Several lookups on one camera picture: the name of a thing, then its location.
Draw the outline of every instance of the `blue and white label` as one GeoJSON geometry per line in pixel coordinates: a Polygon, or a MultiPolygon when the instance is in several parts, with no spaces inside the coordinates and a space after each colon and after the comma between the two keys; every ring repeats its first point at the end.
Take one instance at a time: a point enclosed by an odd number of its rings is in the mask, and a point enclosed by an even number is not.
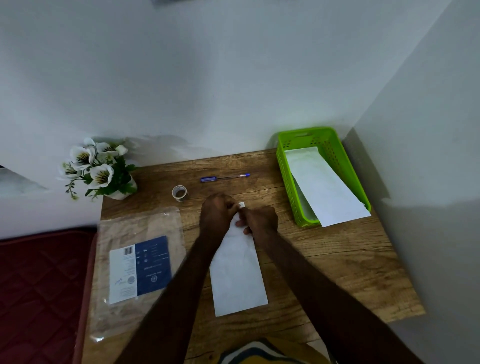
{"type": "Polygon", "coordinates": [[[161,290],[171,280],[166,236],[110,251],[109,304],[161,290]]]}

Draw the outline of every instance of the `potted plant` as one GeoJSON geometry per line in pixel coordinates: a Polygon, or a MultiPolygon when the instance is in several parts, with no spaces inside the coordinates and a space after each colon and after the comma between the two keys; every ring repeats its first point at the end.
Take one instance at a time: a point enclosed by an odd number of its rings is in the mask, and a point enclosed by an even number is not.
{"type": "Polygon", "coordinates": [[[124,155],[128,152],[122,144],[96,143],[87,138],[84,146],[74,146],[70,151],[71,159],[62,164],[60,173],[70,180],[65,185],[66,193],[77,200],[73,189],[77,181],[83,181],[89,189],[85,196],[92,198],[107,196],[123,200],[137,192],[137,184],[130,175],[135,165],[127,165],[124,155]]]}

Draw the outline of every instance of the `forearm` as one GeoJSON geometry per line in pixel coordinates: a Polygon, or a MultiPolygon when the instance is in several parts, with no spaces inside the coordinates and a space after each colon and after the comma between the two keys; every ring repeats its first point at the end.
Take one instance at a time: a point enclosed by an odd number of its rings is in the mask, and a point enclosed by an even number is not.
{"type": "Polygon", "coordinates": [[[215,255],[211,244],[203,243],[211,239],[222,240],[200,235],[116,363],[183,363],[205,276],[215,255]]]}
{"type": "Polygon", "coordinates": [[[340,363],[421,363],[384,322],[278,233],[260,234],[258,239],[340,363]]]}

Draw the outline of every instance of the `clear plastic packaging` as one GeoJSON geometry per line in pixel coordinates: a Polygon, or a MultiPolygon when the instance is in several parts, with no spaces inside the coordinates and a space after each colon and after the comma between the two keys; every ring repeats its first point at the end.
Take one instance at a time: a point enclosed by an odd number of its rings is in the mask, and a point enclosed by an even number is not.
{"type": "Polygon", "coordinates": [[[163,292],[163,290],[158,290],[136,298],[108,304],[110,250],[142,243],[160,236],[166,236],[168,239],[173,277],[186,256],[182,221],[178,208],[159,208],[100,222],[90,320],[90,337],[94,341],[98,342],[110,336],[136,329],[163,292]]]}

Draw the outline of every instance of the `paper held in hands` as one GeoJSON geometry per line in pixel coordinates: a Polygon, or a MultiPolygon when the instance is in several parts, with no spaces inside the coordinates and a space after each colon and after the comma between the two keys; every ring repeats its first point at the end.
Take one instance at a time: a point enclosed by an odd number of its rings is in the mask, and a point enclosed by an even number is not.
{"type": "Polygon", "coordinates": [[[286,150],[285,154],[293,177],[323,227],[371,216],[317,147],[286,150]]]}
{"type": "Polygon", "coordinates": [[[268,304],[253,237],[235,226],[238,220],[237,213],[210,265],[216,317],[268,304]]]}

